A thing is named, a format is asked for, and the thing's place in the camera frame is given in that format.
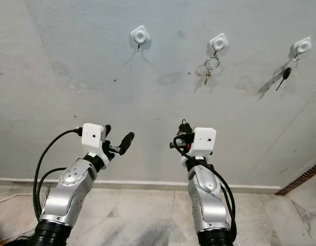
wire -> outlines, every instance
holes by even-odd
[[[37,192],[36,192],[36,202],[37,202],[37,206],[39,208],[38,212],[39,214],[42,213],[42,209],[41,209],[41,203],[40,203],[40,192],[41,192],[41,187],[42,187],[42,184],[44,182],[44,179],[49,176],[51,173],[54,173],[54,172],[57,172],[57,171],[62,171],[66,168],[55,168],[55,169],[52,169],[51,171],[48,171],[46,174],[44,174],[44,176],[41,178],[41,180],[39,181],[38,183],[38,187],[37,187]]]
[[[186,153],[184,153],[177,145],[176,143],[176,140],[177,139],[182,139],[181,136],[176,136],[174,139],[173,139],[173,143],[174,143],[174,146],[176,148],[176,150],[184,157],[190,159],[190,160],[193,160],[194,162],[196,162],[197,164],[199,165],[202,165],[204,166],[205,168],[207,168],[208,170],[210,170],[214,175],[216,175],[219,180],[223,183],[223,185],[225,186],[225,189],[227,190],[229,196],[230,196],[230,200],[231,200],[231,206],[230,206],[230,203],[229,203],[229,198],[225,192],[225,189],[223,187],[222,191],[223,191],[223,194],[225,196],[225,200],[227,201],[227,206],[228,206],[228,210],[229,210],[229,213],[230,213],[230,216],[231,216],[231,235],[232,235],[232,240],[235,241],[235,238],[236,238],[236,224],[235,224],[235,202],[234,202],[234,197],[233,197],[233,194],[232,194],[232,191],[229,187],[229,185],[227,184],[227,182],[224,180],[224,178],[214,169],[214,167],[212,165],[209,165],[209,164],[205,164],[205,163],[202,163],[200,161],[198,161],[197,159],[195,159],[194,157],[191,157],[189,155],[187,155]]]
[[[7,201],[7,200],[10,200],[10,199],[12,199],[12,198],[14,198],[14,197],[17,197],[17,196],[32,196],[32,195],[33,195],[32,193],[30,193],[30,194],[28,194],[28,193],[19,193],[19,194],[15,194],[15,195],[13,195],[13,196],[10,196],[10,197],[8,197],[8,198],[5,198],[5,199],[0,200],[0,203],[1,203],[1,202],[4,202],[4,201]],[[40,193],[39,195],[43,195],[43,196],[44,196],[44,202],[43,202],[43,204],[45,204],[45,202],[46,202],[46,195],[45,195],[44,193]],[[29,230],[27,230],[27,231],[20,232],[20,233],[18,233],[18,234],[13,235],[13,236],[4,238],[4,239],[2,239],[1,241],[6,241],[6,240],[9,240],[10,238],[19,236],[19,235],[21,235],[21,234],[25,234],[25,233],[31,232],[31,231],[33,231],[35,228],[36,228],[36,226],[32,227],[31,229],[29,229]]]
[[[43,151],[41,157],[39,158],[39,161],[37,163],[37,167],[36,167],[36,172],[35,172],[35,177],[34,177],[34,184],[33,184],[33,206],[34,206],[34,211],[35,211],[35,215],[37,220],[40,218],[40,214],[39,214],[39,207],[37,205],[37,199],[36,199],[36,192],[37,192],[37,180],[38,180],[38,174],[40,172],[40,167],[42,164],[42,160],[46,154],[46,152],[48,152],[48,150],[51,148],[51,146],[62,136],[70,133],[70,132],[76,132],[77,133],[77,129],[73,129],[73,130],[68,130],[65,131],[63,133],[61,133],[58,137],[56,137],[47,147],[46,149]]]

metal key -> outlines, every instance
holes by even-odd
[[[205,78],[205,82],[204,85],[207,85],[207,82],[209,81],[209,79],[211,78],[211,73],[210,71],[206,74],[206,78]]]

silver robotic arm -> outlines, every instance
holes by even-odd
[[[105,140],[110,129],[109,125],[83,125],[80,135],[86,156],[68,167],[51,189],[29,245],[66,245],[97,173],[108,167],[114,153],[123,155],[134,138],[130,132],[118,147],[113,147]]]
[[[195,128],[184,121],[179,132],[170,144],[182,154],[182,164],[188,170],[188,193],[192,201],[192,214],[199,243],[204,245],[229,246],[233,245],[236,237],[234,209],[231,209],[231,221],[227,219],[227,212],[221,200],[221,184],[224,179],[207,164],[212,154],[216,130],[213,128]]]

